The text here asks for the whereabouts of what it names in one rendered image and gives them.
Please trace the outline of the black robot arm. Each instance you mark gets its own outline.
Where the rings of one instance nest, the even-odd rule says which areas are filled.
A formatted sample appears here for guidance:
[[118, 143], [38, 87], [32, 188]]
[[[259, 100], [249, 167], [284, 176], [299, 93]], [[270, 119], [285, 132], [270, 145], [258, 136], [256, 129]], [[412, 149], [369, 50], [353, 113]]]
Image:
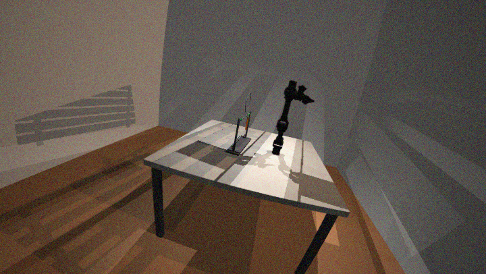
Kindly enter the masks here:
[[[284, 90], [284, 96], [286, 99], [286, 103], [283, 108], [283, 113], [280, 117], [280, 119], [277, 120], [277, 130], [279, 131], [279, 134], [277, 138], [273, 141], [273, 151], [272, 153], [274, 155], [279, 155], [280, 150], [282, 149], [283, 146], [283, 140], [284, 138], [283, 133], [286, 132], [288, 128], [288, 113], [290, 110], [290, 103], [291, 101], [294, 100], [296, 92], [300, 93], [303, 95], [303, 92], [307, 89], [304, 85], [299, 86], [298, 91], [296, 90], [296, 85], [297, 82], [294, 80], [289, 81], [289, 86], [285, 88]], [[284, 121], [285, 123], [282, 123], [280, 121]], [[276, 145], [275, 145], [276, 144]]]

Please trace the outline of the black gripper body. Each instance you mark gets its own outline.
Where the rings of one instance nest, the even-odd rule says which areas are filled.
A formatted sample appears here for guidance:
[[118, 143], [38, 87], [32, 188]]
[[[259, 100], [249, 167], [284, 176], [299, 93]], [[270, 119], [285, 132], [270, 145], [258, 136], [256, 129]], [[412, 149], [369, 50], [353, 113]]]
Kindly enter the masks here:
[[296, 92], [294, 100], [297, 100], [297, 101], [301, 101], [302, 100], [302, 103], [306, 105], [307, 104], [307, 101], [308, 101], [308, 98], [309, 98], [309, 96], [302, 95], [302, 94]]

